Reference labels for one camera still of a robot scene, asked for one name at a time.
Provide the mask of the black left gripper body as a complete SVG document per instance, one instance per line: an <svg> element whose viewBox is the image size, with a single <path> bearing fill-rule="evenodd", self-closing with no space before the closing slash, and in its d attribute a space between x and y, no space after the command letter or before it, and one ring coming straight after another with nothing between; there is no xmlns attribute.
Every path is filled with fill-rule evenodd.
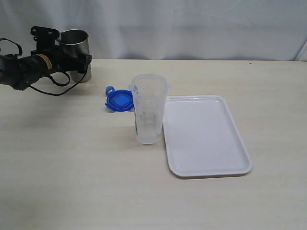
<svg viewBox="0 0 307 230"><path fill-rule="evenodd" d="M46 73L81 71L82 61L69 55L62 47L56 45L60 32L53 28L33 26L30 31L36 41L36 50L32 55L40 56L47 65Z"/></svg>

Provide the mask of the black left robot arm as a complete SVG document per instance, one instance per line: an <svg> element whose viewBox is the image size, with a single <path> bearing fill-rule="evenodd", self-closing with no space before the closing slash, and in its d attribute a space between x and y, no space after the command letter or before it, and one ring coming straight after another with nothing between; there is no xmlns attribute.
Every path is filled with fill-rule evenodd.
<svg viewBox="0 0 307 230"><path fill-rule="evenodd" d="M65 83L58 83L51 77L54 73L63 73L76 85L90 80L92 56L87 32L71 29L61 33L56 29L33 26L31 35L36 41L36 49L30 56L22 57L23 50L18 46L17 54L0 57L2 85L24 91L47 77L55 85L65 87Z"/></svg>

